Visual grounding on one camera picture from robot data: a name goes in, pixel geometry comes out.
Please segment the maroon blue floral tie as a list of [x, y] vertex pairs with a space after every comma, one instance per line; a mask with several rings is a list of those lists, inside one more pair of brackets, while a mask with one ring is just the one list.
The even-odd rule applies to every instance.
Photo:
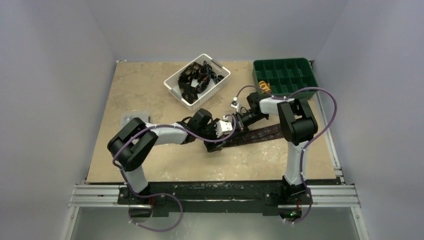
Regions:
[[231, 148], [242, 145], [267, 142], [284, 138], [279, 124], [270, 125], [254, 130], [236, 131], [229, 140], [226, 140], [223, 148]]

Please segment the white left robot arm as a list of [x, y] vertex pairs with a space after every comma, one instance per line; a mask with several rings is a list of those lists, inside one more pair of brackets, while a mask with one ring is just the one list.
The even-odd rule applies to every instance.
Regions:
[[113, 157], [112, 163], [132, 188], [130, 199], [142, 205], [149, 199], [143, 162], [154, 146], [184, 145], [201, 139], [207, 151], [213, 152], [221, 149], [225, 143], [222, 137], [232, 131], [230, 122], [213, 119], [211, 113], [203, 108], [173, 124], [152, 124], [135, 117], [109, 141], [107, 149]]

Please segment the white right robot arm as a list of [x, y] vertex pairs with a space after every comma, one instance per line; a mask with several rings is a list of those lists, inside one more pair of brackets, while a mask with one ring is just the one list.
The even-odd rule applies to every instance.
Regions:
[[[287, 142], [287, 165], [282, 177], [282, 200], [294, 203], [306, 191], [304, 169], [307, 144], [318, 131], [318, 124], [305, 99], [276, 97], [261, 98], [257, 92], [247, 97], [249, 109], [242, 110], [237, 97], [231, 102], [236, 109], [235, 133], [229, 145], [238, 146], [284, 138]], [[270, 115], [278, 116], [279, 123], [250, 130], [249, 126]]]

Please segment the dark ties in basket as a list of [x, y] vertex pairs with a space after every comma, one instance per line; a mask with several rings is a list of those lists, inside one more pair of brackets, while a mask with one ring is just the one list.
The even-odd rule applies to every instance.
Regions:
[[202, 64], [193, 62], [179, 74], [177, 83], [182, 98], [193, 104], [211, 82], [218, 84], [224, 78], [223, 75], [217, 75], [207, 61]]

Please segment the rolled orange tie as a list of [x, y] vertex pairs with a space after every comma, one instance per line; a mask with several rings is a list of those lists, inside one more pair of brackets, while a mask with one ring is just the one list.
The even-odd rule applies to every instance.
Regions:
[[268, 82], [261, 80], [258, 82], [259, 88], [262, 94], [271, 94], [272, 90]]

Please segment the white perforated plastic basket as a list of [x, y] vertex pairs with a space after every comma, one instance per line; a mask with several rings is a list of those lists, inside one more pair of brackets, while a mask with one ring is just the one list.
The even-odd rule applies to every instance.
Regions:
[[184, 107], [194, 112], [228, 84], [230, 75], [230, 70], [203, 53], [163, 84]]

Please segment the green compartment tray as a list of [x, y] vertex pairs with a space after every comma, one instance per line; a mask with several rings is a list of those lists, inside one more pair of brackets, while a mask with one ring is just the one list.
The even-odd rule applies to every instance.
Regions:
[[299, 89], [318, 86], [311, 61], [303, 57], [255, 60], [252, 76], [257, 87], [260, 81], [268, 82], [276, 97], [287, 97]]

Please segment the clear plastic screw box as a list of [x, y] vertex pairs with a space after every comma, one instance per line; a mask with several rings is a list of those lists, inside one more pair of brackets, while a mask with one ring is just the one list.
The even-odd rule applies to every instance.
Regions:
[[148, 111], [129, 111], [124, 112], [120, 117], [120, 127], [123, 128], [132, 119], [140, 118], [145, 123], [151, 122], [151, 115]]

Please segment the aluminium frame rail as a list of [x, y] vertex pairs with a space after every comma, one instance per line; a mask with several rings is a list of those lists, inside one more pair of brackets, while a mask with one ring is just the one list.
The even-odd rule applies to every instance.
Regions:
[[[169, 123], [190, 114], [163, 82], [185, 66], [183, 61], [119, 61], [105, 105], [88, 175], [84, 184], [75, 187], [70, 206], [76, 210], [127, 210], [118, 204], [122, 177], [112, 165], [107, 152], [109, 139], [119, 130], [125, 113], [147, 111], [154, 123]], [[282, 139], [255, 143], [215, 153], [205, 153], [200, 141], [180, 148], [161, 146], [148, 158], [146, 175], [154, 183], [170, 184], [176, 191], [183, 181], [200, 181], [201, 188], [228, 190], [237, 180], [278, 179], [286, 169], [287, 148]], [[344, 210], [348, 220], [341, 225], [353, 230], [355, 239], [365, 238], [359, 211], [360, 201], [353, 185], [342, 182], [332, 138], [325, 133], [310, 148], [307, 170], [312, 178], [312, 209], [305, 223], [315, 219], [320, 210]]]

